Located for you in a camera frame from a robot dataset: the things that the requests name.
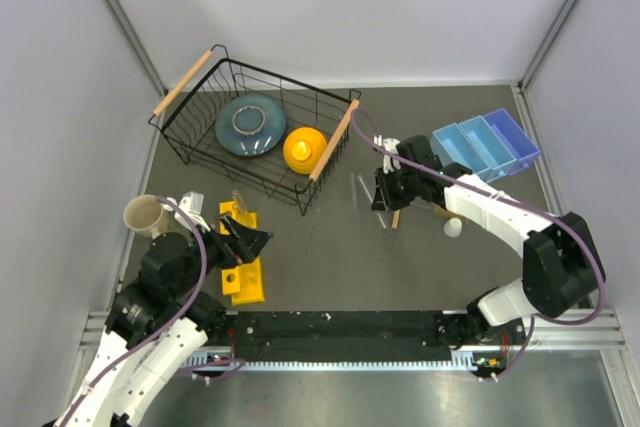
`blue plate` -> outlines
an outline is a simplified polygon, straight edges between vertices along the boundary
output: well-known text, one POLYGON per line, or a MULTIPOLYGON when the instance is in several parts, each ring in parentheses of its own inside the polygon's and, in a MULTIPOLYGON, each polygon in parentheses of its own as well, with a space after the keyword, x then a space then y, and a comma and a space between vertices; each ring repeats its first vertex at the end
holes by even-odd
POLYGON ((250 94, 233 99, 216 119, 216 137, 229 152, 251 157, 273 149, 287 127, 282 104, 272 97, 250 94))

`black wire dish rack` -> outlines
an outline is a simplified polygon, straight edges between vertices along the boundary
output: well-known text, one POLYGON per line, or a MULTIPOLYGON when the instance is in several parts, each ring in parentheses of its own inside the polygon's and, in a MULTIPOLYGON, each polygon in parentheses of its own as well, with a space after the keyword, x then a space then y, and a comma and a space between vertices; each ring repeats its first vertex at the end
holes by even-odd
POLYGON ((298 206, 305 215, 322 190, 336 161, 349 140, 349 129, 343 131, 335 150, 316 181, 289 168, 284 160, 284 140, 299 127, 313 127, 327 141, 336 131, 347 108, 360 98, 361 92, 349 91, 349 98, 319 89, 304 82, 229 58, 227 48, 214 45, 196 62, 154 110, 149 124, 162 136, 185 164, 197 164, 253 189, 269 198, 298 206), (181 94, 187 83, 215 52, 224 53, 198 81, 162 125, 159 116, 181 94), (280 142, 269 152, 242 157, 224 149, 215 135, 216 117, 227 103, 248 94, 261 94, 282 104, 287 126, 280 142))

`beige cup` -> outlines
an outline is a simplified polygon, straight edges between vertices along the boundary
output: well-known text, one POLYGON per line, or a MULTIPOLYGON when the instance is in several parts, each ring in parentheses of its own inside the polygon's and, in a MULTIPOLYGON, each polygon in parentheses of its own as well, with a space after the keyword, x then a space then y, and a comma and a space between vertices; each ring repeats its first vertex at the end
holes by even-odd
POLYGON ((141 195, 124 209, 124 223, 135 233, 155 239, 169 232, 171 215, 153 195, 141 195))

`white knob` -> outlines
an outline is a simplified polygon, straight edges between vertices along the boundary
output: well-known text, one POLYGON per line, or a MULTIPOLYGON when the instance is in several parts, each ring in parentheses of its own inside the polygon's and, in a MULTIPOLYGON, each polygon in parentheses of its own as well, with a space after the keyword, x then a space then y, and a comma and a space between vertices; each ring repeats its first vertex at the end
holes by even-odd
POLYGON ((444 233, 449 237, 458 237, 462 232, 462 221, 460 219, 449 219, 444 224, 444 233))

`metal floor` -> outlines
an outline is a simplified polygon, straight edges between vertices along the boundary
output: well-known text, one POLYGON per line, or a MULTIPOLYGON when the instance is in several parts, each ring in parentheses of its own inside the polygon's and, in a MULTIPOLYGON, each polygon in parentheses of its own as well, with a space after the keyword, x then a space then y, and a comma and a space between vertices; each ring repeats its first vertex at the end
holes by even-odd
MULTIPOLYGON (((495 109, 518 118, 507 86, 365 89, 362 106, 383 134, 430 133, 495 109)), ((263 254, 267 301, 248 310, 461 309, 521 274, 521 261, 500 241, 472 225, 450 239, 444 220, 429 210, 403 210, 397 231, 382 230, 358 190, 354 222, 351 174, 373 188, 381 163, 355 134, 306 217, 296 207, 240 189, 274 232, 263 254)), ((515 198, 545 205, 535 169, 494 184, 515 198)), ((147 191, 180 198, 205 194, 204 217, 234 186, 199 166, 185 166, 160 139, 147 191)), ((136 238, 125 282, 138 271, 148 242, 136 238)), ((205 290, 222 300, 214 272, 205 290)), ((174 379, 145 416, 146 427, 224 426, 512 426, 622 425, 600 355, 528 353, 498 385, 477 384, 466 373, 240 373, 209 388, 174 379)))
POLYGON ((498 384, 464 372, 173 379, 141 427, 621 427, 603 375, 595 352, 532 352, 498 384))
MULTIPOLYGON (((364 89, 361 106, 382 133, 405 138, 452 122, 505 108, 518 118, 508 86, 364 89)), ((362 174, 373 192, 381 156, 355 133, 319 198, 305 217, 297 207, 240 186, 260 227, 274 232, 263 259, 266 302, 250 310, 440 310, 461 309, 500 284, 521 275, 521 260, 505 244, 466 224, 456 239, 443 232, 445 219, 420 207, 402 211, 397 231, 381 229, 351 174, 362 174), (358 210, 359 227, 354 217, 358 210)), ((493 184, 537 207, 545 201, 535 169, 493 184)), ((176 198, 190 190, 205 194, 204 217, 215 219, 218 203, 230 200, 229 179, 201 166, 186 166, 160 139, 147 192, 176 198)), ((138 271, 148 241, 136 238, 125 282, 138 271)), ((213 273, 206 292, 230 305, 213 273)))

